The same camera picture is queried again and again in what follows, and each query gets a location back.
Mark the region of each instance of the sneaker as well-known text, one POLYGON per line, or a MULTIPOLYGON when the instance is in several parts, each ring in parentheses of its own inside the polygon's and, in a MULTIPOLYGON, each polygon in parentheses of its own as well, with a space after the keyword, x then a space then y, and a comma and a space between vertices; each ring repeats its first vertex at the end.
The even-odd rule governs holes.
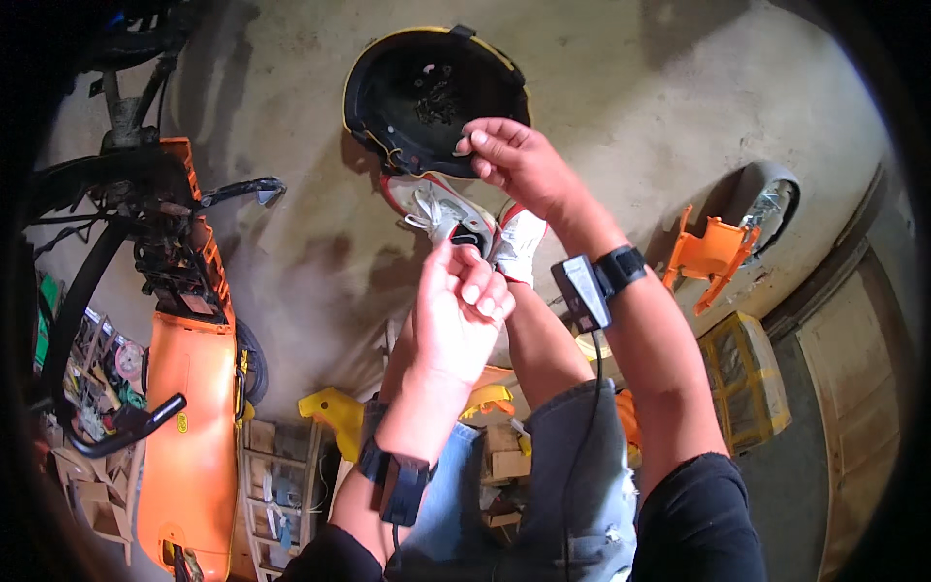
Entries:
POLYGON ((382 174, 382 196, 405 223, 423 228, 434 244, 447 238, 452 244, 474 244, 482 259, 492 252, 498 224, 487 210, 459 196, 442 176, 382 174))
POLYGON ((498 215, 501 232, 489 263, 505 279, 533 287, 533 254, 546 234, 548 224, 516 200, 509 200, 498 215))

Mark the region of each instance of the tire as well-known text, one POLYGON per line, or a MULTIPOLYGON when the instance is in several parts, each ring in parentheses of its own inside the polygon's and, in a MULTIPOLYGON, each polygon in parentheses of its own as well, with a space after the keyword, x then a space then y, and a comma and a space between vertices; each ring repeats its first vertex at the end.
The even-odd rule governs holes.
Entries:
POLYGON ((236 318, 236 351, 242 350, 249 352, 247 382, 252 378, 251 386, 246 388, 246 400, 252 406, 256 406, 268 392, 268 362, 252 330, 242 319, 236 318))

